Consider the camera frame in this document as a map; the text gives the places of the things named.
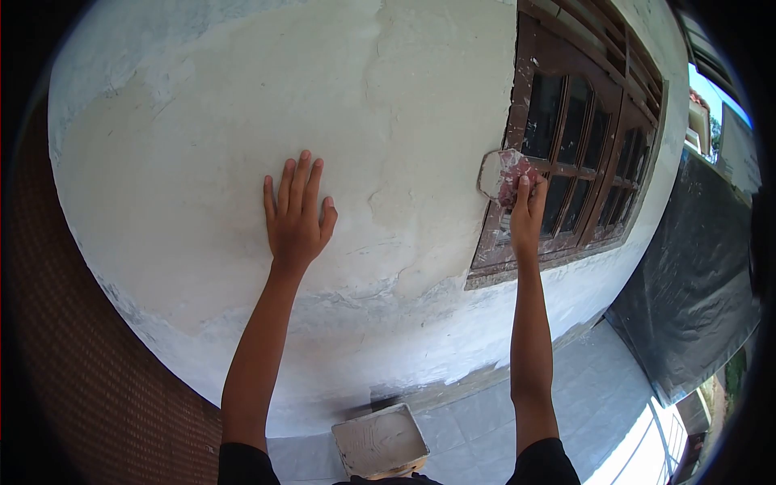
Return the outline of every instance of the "plastered wall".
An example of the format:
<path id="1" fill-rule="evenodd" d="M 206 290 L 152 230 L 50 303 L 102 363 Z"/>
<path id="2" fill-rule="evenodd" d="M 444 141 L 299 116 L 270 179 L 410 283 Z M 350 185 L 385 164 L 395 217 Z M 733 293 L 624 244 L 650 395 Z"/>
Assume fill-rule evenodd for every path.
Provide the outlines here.
<path id="1" fill-rule="evenodd" d="M 559 337 L 646 249 L 687 124 L 663 2 L 617 1 L 668 83 L 643 208 L 618 249 L 543 272 Z M 98 2 L 49 96 L 57 191 L 90 269 L 154 354 L 215 404 L 271 255 L 262 177 L 309 148 L 339 221 L 305 276 L 269 436 L 326 431 L 380 389 L 508 364 L 515 282 L 464 291 L 509 107 L 515 7 L 494 0 Z"/>

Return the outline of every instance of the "finger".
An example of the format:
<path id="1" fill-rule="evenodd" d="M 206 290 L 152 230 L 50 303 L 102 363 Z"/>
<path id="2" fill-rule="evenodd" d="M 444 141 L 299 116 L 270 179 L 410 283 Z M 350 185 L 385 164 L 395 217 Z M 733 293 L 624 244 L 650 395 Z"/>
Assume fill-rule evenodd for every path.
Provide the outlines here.
<path id="1" fill-rule="evenodd" d="M 289 191 L 295 167 L 296 161 L 293 158 L 286 160 L 286 166 L 283 167 L 283 177 L 280 179 L 280 187 L 278 188 L 278 214 L 281 216 L 285 216 L 289 209 Z"/>
<path id="2" fill-rule="evenodd" d="M 267 215 L 267 226 L 275 222 L 277 209 L 275 208 L 275 198 L 272 197 L 272 177 L 264 177 L 264 212 Z"/>
<path id="3" fill-rule="evenodd" d="M 324 199 L 324 219 L 320 223 L 320 240 L 326 245 L 334 234 L 334 225 L 337 223 L 337 210 L 334 208 L 334 199 Z"/>
<path id="4" fill-rule="evenodd" d="M 289 212 L 302 212 L 302 196 L 304 186 L 307 184 L 307 175 L 310 173 L 310 151 L 303 150 L 299 156 L 299 164 L 296 166 L 296 173 L 291 181 L 291 193 L 289 195 Z"/>
<path id="5" fill-rule="evenodd" d="M 318 189 L 320 188 L 320 176 L 323 173 L 324 161 L 318 158 L 313 163 L 313 168 L 310 170 L 310 180 L 307 182 L 307 187 L 304 188 L 302 212 L 309 213 L 315 220 L 318 220 Z"/>
<path id="6" fill-rule="evenodd" d="M 528 207 L 528 194 L 531 193 L 531 186 L 528 184 L 528 176 L 522 175 L 518 182 L 518 198 L 514 203 L 514 209 L 524 209 Z"/>
<path id="7" fill-rule="evenodd" d="M 534 188 L 533 196 L 528 201 L 528 213 L 531 214 L 531 218 L 542 218 L 544 215 L 544 204 L 547 200 L 547 188 L 549 183 L 547 179 L 541 175 L 536 177 L 536 187 Z"/>

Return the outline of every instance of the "window pane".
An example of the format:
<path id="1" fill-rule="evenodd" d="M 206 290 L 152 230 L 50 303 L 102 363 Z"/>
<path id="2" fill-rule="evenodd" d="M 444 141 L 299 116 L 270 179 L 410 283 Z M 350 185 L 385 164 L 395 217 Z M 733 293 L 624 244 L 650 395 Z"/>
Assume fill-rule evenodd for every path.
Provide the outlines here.
<path id="1" fill-rule="evenodd" d="M 601 150 L 604 149 L 604 142 L 606 141 L 606 126 L 608 124 L 609 115 L 604 113 L 603 107 L 599 103 L 593 115 L 593 126 L 590 129 L 590 140 L 587 142 L 587 150 L 582 162 L 583 167 L 598 168 Z"/>
<path id="2" fill-rule="evenodd" d="M 615 171 L 615 175 L 618 177 L 622 177 L 625 174 L 625 166 L 628 164 L 628 156 L 630 155 L 630 149 L 633 146 L 633 137 L 635 134 L 636 128 L 631 128 L 625 132 L 625 142 L 622 145 L 620 159 L 617 160 L 617 171 Z"/>
<path id="3" fill-rule="evenodd" d="M 641 162 L 641 157 L 644 154 L 644 134 L 641 130 L 636 131 L 636 137 L 633 139 L 633 154 L 631 155 L 631 161 L 628 163 L 628 172 L 625 178 L 633 180 L 633 176 L 636 174 L 636 167 Z"/>
<path id="4" fill-rule="evenodd" d="M 619 192 L 620 196 L 617 198 L 615 208 L 611 212 L 611 219 L 609 220 L 609 224 L 617 224 L 622 218 L 622 209 L 625 207 L 625 200 L 628 198 L 628 192 L 622 189 L 620 189 Z"/>
<path id="5" fill-rule="evenodd" d="M 617 187 L 612 187 L 609 189 L 609 194 L 606 196 L 606 202 L 604 203 L 604 209 L 601 211 L 601 215 L 598 216 L 598 226 L 603 226 L 604 223 L 608 220 L 609 214 L 611 213 L 611 207 L 615 205 L 615 197 L 617 197 L 617 194 L 620 189 Z"/>
<path id="6" fill-rule="evenodd" d="M 505 210 L 501 214 L 501 220 L 498 221 L 498 234 L 496 234 L 496 244 L 504 244 L 510 242 L 512 239 L 512 233 L 509 231 L 509 220 L 512 217 L 511 210 Z"/>
<path id="7" fill-rule="evenodd" d="M 628 216 L 628 211 L 630 211 L 630 208 L 633 205 L 634 200 L 636 200 L 636 192 L 628 191 L 628 201 L 622 207 L 622 213 L 620 214 L 620 218 L 618 221 L 619 223 L 625 223 L 625 218 Z"/>
<path id="8" fill-rule="evenodd" d="M 587 190 L 590 188 L 589 180 L 577 180 L 577 185 L 574 187 L 574 194 L 571 196 L 571 202 L 569 203 L 569 210 L 566 212 L 566 219 L 563 221 L 563 226 L 560 228 L 560 232 L 568 232 L 574 229 L 582 214 L 582 206 L 584 205 L 585 197 L 587 196 Z"/>
<path id="9" fill-rule="evenodd" d="M 644 166 L 646 165 L 646 160 L 649 157 L 649 154 L 650 154 L 650 148 L 644 145 L 641 150 L 641 157 L 639 158 L 639 169 L 636 170 L 636 173 L 631 179 L 634 182 L 639 182 L 639 183 L 641 182 L 641 174 L 644 172 Z"/>
<path id="10" fill-rule="evenodd" d="M 560 141 L 560 152 L 558 153 L 558 162 L 562 164 L 574 165 L 577 159 L 577 148 L 582 138 L 584 114 L 587 111 L 587 100 L 590 97 L 591 90 L 587 87 L 587 82 L 582 78 L 572 76 L 566 126 L 563 128 L 563 139 Z"/>
<path id="11" fill-rule="evenodd" d="M 558 120 L 562 80 L 560 76 L 534 74 L 531 105 L 528 108 L 528 121 L 525 122 L 523 146 L 520 149 L 523 155 L 549 157 Z"/>
<path id="12" fill-rule="evenodd" d="M 558 214 L 560 214 L 560 208 L 563 206 L 563 196 L 566 195 L 566 189 L 569 188 L 568 177 L 562 177 L 555 175 L 549 181 L 549 188 L 547 189 L 547 202 L 544 205 L 544 219 L 542 219 L 541 234 L 547 235 L 553 232 L 555 221 L 558 220 Z"/>

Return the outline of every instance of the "tree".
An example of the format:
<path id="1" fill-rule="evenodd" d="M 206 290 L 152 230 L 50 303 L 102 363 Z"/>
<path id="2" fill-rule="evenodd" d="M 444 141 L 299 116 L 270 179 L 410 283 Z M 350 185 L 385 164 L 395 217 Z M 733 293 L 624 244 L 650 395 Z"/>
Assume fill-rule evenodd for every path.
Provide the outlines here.
<path id="1" fill-rule="evenodd" d="M 712 153 L 710 155 L 712 161 L 716 163 L 717 155 L 719 154 L 719 139 L 722 136 L 722 125 L 719 124 L 719 121 L 714 116 L 710 116 L 708 121 L 712 127 Z"/>

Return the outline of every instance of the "window frame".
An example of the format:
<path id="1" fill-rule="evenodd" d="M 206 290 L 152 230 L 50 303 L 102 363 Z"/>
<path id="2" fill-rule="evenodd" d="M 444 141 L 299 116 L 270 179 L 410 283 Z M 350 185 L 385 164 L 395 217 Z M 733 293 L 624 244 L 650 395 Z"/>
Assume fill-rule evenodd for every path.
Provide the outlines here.
<path id="1" fill-rule="evenodd" d="M 605 16 L 602 13 L 603 11 L 610 9 L 608 12 L 609 17 L 606 17 L 607 19 L 615 12 L 614 8 L 608 5 L 605 0 L 588 1 L 590 4 L 585 5 L 585 7 L 602 16 Z M 555 0 L 555 3 L 564 8 L 564 10 L 574 9 L 568 2 L 563 0 Z M 582 17 L 582 14 L 579 12 L 576 12 L 576 15 L 574 12 L 570 11 L 570 13 L 577 19 Z M 610 21 L 607 25 L 613 26 L 614 23 Z M 639 47 L 643 48 L 643 46 L 639 42 L 632 42 L 635 37 L 631 34 L 624 21 L 620 20 L 619 26 L 621 27 L 621 36 L 612 35 L 607 30 L 608 45 L 613 45 L 617 51 L 614 53 L 608 51 L 608 55 L 604 55 L 581 35 L 573 32 L 569 26 L 545 10 L 529 0 L 518 0 L 518 42 L 515 55 L 514 89 L 507 129 L 504 133 L 504 148 L 513 147 L 517 150 L 521 149 L 522 139 L 525 134 L 525 121 L 528 117 L 530 95 L 532 93 L 531 83 L 534 72 L 543 75 L 564 76 L 562 97 L 559 103 L 550 155 L 547 160 L 531 159 L 533 165 L 539 168 L 540 172 L 546 176 L 562 175 L 572 177 L 569 187 L 566 188 L 561 210 L 551 233 L 552 237 L 544 237 L 540 241 L 540 262 L 567 258 L 591 248 L 615 245 L 622 238 L 625 228 L 628 226 L 629 221 L 636 212 L 636 207 L 639 205 L 638 198 L 641 195 L 639 189 L 643 186 L 645 174 L 650 171 L 648 165 L 650 159 L 652 159 L 652 146 L 654 145 L 658 128 L 658 122 L 654 115 L 657 114 L 657 117 L 660 117 L 660 103 L 657 100 L 662 99 L 663 86 L 662 80 L 655 77 L 656 68 L 651 63 L 651 59 L 639 59 L 636 50 Z M 547 41 L 550 38 L 550 44 L 552 45 L 548 46 Z M 639 74 L 633 70 L 632 66 L 635 63 L 638 63 L 637 66 L 641 73 L 647 73 L 646 80 L 640 79 Z M 577 148 L 577 163 L 575 167 L 570 167 L 560 164 L 557 161 L 557 155 L 560 142 L 563 139 L 563 129 L 567 123 L 566 113 L 570 96 L 570 76 L 578 76 L 580 74 L 587 81 L 588 87 L 592 88 L 594 94 L 593 99 L 588 100 L 586 108 L 582 137 L 580 139 L 582 144 Z M 606 77 L 606 81 L 597 79 L 600 77 Z M 646 101 L 636 94 L 636 90 L 629 84 L 630 80 L 635 80 L 639 88 L 646 93 Z M 617 109 L 611 108 L 615 104 L 611 100 L 604 103 L 605 112 L 610 114 L 610 118 L 598 167 L 594 171 L 582 168 L 581 163 L 584 160 L 587 142 L 590 138 L 591 121 L 596 108 L 595 103 L 597 99 L 611 99 L 614 97 L 617 98 Z M 639 169 L 637 179 L 628 180 L 617 176 L 615 172 L 620 151 L 623 148 L 625 132 L 634 127 L 640 127 L 643 130 L 646 148 L 641 157 L 643 165 Z M 631 163 L 632 155 L 629 154 L 626 160 L 628 163 Z M 627 167 L 624 167 L 623 170 L 626 174 L 628 173 Z M 585 175 L 581 178 L 591 180 L 593 182 L 592 186 L 587 190 L 587 196 L 571 233 L 572 235 L 569 236 L 569 233 L 565 233 L 559 237 L 559 229 L 563 225 L 570 205 L 570 197 L 573 195 L 577 184 L 577 177 L 580 177 L 581 172 Z M 632 198 L 627 202 L 627 206 L 624 207 L 621 216 L 614 224 L 607 223 L 603 227 L 599 227 L 597 225 L 598 217 L 603 210 L 609 191 L 613 190 L 613 188 L 620 188 L 621 192 L 625 193 L 625 196 L 632 194 Z M 613 207 L 617 206 L 618 201 L 615 200 Z M 509 271 L 514 268 L 514 255 L 512 254 L 511 246 L 508 241 L 500 243 L 498 240 L 503 217 L 504 211 L 497 204 L 489 203 L 483 221 L 483 231 L 471 265 L 470 277 L 478 278 L 484 275 L 493 275 L 494 273 Z"/>

